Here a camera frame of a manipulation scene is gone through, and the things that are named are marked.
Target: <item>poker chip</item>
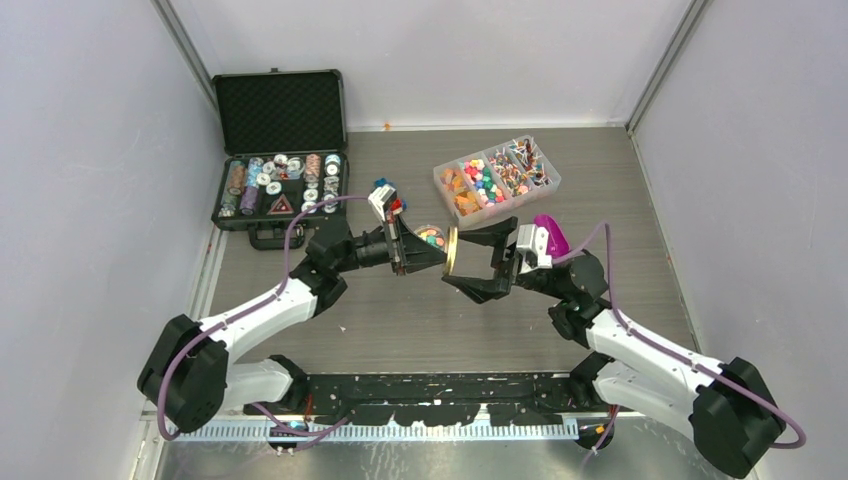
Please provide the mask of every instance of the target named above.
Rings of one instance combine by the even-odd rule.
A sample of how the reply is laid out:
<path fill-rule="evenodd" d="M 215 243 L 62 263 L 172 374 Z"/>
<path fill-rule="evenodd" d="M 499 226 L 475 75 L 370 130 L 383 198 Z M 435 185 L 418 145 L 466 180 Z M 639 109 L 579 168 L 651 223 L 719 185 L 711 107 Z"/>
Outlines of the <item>poker chip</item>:
<path fill-rule="evenodd" d="M 283 191 L 283 185 L 280 182 L 271 182 L 265 187 L 265 193 L 268 195 L 276 195 Z"/>
<path fill-rule="evenodd" d="M 262 173 L 256 175 L 256 184 L 257 185 L 264 187 L 264 186 L 266 186 L 270 183 L 271 183 L 271 175 L 268 175 L 265 172 L 262 172 Z"/>
<path fill-rule="evenodd" d="M 303 199 L 307 202 L 315 203 L 316 201 L 318 201 L 318 190 L 315 190 L 314 188 L 304 190 Z"/>
<path fill-rule="evenodd" d="M 300 178 L 301 173 L 303 173 L 303 161 L 300 157 L 290 158 L 289 162 L 286 164 L 286 175 L 288 178 L 297 180 Z"/>

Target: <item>gray tabletop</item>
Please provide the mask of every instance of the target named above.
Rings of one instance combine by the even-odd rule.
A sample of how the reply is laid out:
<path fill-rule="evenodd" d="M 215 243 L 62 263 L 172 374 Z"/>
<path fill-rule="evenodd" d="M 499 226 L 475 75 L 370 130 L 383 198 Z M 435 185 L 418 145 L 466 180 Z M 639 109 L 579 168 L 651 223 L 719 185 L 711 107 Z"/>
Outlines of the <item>gray tabletop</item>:
<path fill-rule="evenodd" d="M 611 222 L 623 310 L 692 348 L 645 181 L 621 128 L 352 134 L 350 192 L 367 194 L 377 178 L 386 177 L 409 204 L 404 217 L 410 226 L 446 229 L 450 217 L 433 185 L 433 168 L 525 133 L 535 136 L 563 181 L 554 195 L 514 214 L 522 222 L 538 213 L 553 215 L 572 244 L 597 222 Z M 354 232 L 376 226 L 366 204 L 351 204 L 348 219 Z M 606 263 L 602 238 L 590 248 Z M 302 250 L 293 251 L 292 261 L 302 256 Z M 490 276 L 489 256 L 490 250 L 460 245 L 454 273 Z M 212 313 L 268 290 L 283 273 L 281 252 L 255 251 L 246 234 L 230 234 Z M 349 288 L 332 309 L 268 339 L 243 361 L 280 353 L 312 373 L 562 371 L 586 356 L 550 325 L 551 298 L 516 289 L 476 305 L 440 275 L 438 268 L 401 278 L 388 267 L 348 273 Z"/>

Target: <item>compartment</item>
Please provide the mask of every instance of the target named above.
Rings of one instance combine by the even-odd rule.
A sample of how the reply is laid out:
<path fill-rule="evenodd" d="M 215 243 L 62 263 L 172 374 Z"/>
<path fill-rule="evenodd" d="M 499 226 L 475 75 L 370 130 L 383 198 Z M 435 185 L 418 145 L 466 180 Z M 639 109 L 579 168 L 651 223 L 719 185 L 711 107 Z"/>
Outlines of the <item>compartment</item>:
<path fill-rule="evenodd" d="M 461 165 L 459 161 L 452 161 L 433 169 L 436 188 L 441 192 L 451 213 L 460 222 L 482 212 L 484 205 L 477 192 L 471 189 Z"/>
<path fill-rule="evenodd" d="M 550 186 L 558 186 L 562 178 L 548 161 L 542 149 L 536 144 L 533 137 L 524 135 L 507 143 L 507 151 L 510 158 L 525 172 L 530 173 L 528 184 L 531 189 L 541 189 Z"/>
<path fill-rule="evenodd" d="M 504 185 L 486 159 L 485 152 L 468 155 L 459 162 L 466 182 L 477 192 L 483 207 L 492 208 L 512 198 L 504 191 Z"/>

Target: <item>gold lid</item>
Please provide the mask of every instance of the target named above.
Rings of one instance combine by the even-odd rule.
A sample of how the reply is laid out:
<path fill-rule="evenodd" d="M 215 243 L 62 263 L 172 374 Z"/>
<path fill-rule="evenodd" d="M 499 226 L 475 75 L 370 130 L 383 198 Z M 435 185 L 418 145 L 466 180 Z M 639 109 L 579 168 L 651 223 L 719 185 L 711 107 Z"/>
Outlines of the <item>gold lid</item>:
<path fill-rule="evenodd" d="M 448 259 L 445 261 L 445 268 L 442 270 L 442 275 L 450 275 L 453 272 L 453 264 L 456 261 L 456 244 L 459 243 L 459 230 L 455 225 L 451 225 L 448 229 L 448 242 L 445 245 L 445 252 L 448 254 Z"/>

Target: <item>colorful beads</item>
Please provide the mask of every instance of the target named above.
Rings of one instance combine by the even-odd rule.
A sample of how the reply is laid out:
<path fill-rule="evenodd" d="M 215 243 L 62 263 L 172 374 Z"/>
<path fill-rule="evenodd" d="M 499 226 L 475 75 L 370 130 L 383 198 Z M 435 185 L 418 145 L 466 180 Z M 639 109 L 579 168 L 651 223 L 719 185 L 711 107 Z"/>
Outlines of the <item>colorful beads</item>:
<path fill-rule="evenodd" d="M 470 182 L 477 189 L 484 207 L 492 207 L 506 201 L 503 191 L 492 180 L 492 172 L 485 161 L 480 158 L 467 160 L 463 167 Z"/>
<path fill-rule="evenodd" d="M 439 175 L 439 178 L 442 185 L 453 195 L 453 206 L 456 207 L 460 215 L 465 216 L 480 211 L 480 205 L 474 198 L 474 192 L 465 186 L 459 170 L 447 168 Z"/>

